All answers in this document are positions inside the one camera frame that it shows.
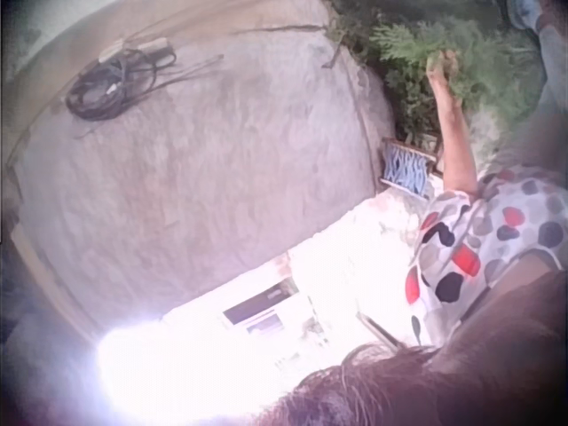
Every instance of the foliage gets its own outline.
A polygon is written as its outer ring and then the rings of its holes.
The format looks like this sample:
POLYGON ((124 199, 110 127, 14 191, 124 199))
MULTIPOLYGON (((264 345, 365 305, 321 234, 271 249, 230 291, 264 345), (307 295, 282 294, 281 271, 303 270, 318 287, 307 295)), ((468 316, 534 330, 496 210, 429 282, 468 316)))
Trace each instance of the foliage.
POLYGON ((380 26, 370 42, 390 67, 385 80, 399 97, 398 112, 407 133, 438 130, 425 68, 428 57, 441 50, 457 54, 459 72, 448 76, 449 83, 468 109, 487 105, 512 123, 528 114, 538 98, 539 54, 518 33, 484 34, 475 21, 445 18, 380 26))

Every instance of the concrete wall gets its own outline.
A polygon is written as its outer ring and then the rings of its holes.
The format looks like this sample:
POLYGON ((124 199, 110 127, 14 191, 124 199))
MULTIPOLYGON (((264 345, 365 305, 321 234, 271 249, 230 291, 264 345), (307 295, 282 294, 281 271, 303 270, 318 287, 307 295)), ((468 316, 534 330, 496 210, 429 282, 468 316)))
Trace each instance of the concrete wall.
POLYGON ((82 18, 117 0, 12 0, 5 2, 3 81, 13 77, 51 40, 82 18))

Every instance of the hand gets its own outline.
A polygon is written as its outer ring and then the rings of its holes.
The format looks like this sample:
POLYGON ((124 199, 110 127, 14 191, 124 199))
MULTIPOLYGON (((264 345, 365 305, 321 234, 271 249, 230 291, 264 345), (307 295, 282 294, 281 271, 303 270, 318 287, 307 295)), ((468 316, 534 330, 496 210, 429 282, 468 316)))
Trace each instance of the hand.
POLYGON ((440 51, 428 58, 426 76, 434 92, 438 111, 450 111, 462 106, 462 100, 452 94, 446 78, 446 75, 455 76, 457 73, 458 61, 454 51, 440 51))

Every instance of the wooden frame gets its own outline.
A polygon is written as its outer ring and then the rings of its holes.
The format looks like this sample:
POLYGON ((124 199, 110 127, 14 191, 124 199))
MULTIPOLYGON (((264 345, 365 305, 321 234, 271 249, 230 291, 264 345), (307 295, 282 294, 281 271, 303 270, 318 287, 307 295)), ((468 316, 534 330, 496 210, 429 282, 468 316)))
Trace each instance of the wooden frame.
MULTIPOLYGON (((440 171, 436 168, 436 165, 438 164, 438 161, 439 161, 438 151, 439 151, 439 148, 440 148, 441 145, 442 145, 440 138, 438 138, 438 142, 437 142, 437 144, 436 144, 436 152, 435 152, 434 154, 433 154, 433 153, 429 153, 428 151, 426 151, 426 150, 424 150, 424 149, 421 149, 421 148, 419 148, 419 147, 417 147, 417 146, 410 146, 410 145, 408 145, 408 144, 405 144, 405 143, 403 143, 403 142, 400 142, 400 141, 396 140, 395 138, 383 138, 383 145, 382 145, 382 146, 384 146, 385 143, 395 145, 395 146, 399 147, 400 149, 403 149, 403 150, 408 151, 408 152, 410 152, 410 153, 419 154, 419 155, 422 155, 422 156, 426 157, 426 159, 429 160, 429 161, 428 161, 427 168, 426 168, 426 174, 427 174, 427 176, 429 176, 430 174, 432 174, 432 175, 434 175, 434 176, 436 176, 436 177, 438 177, 438 178, 443 178, 442 172, 440 172, 440 171)), ((381 158, 383 158, 382 152, 379 153, 379 156, 380 156, 381 158)), ((426 197, 424 197, 424 196, 422 196, 422 195, 419 195, 419 194, 417 194, 417 193, 413 193, 413 192, 410 191, 409 189, 406 189, 404 186, 395 184, 395 183, 391 182, 390 180, 387 180, 387 179, 385 179, 385 178, 383 178, 383 177, 380 177, 380 178, 379 178, 379 181, 382 182, 382 183, 384 183, 384 184, 386 184, 386 185, 388 185, 388 186, 392 186, 392 187, 397 188, 397 189, 399 189, 399 190, 401 190, 401 191, 404 191, 405 193, 408 193, 408 194, 412 195, 414 198, 417 198, 417 199, 419 199, 419 200, 427 200, 426 197)))

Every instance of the dark hair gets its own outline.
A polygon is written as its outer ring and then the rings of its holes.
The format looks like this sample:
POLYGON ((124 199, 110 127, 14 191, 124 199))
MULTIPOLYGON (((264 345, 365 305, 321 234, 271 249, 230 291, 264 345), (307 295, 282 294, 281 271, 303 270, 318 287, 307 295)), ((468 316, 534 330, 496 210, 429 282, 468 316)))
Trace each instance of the dark hair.
POLYGON ((306 377, 262 414, 272 426, 566 422, 566 274, 488 302, 443 348, 377 345, 306 377))

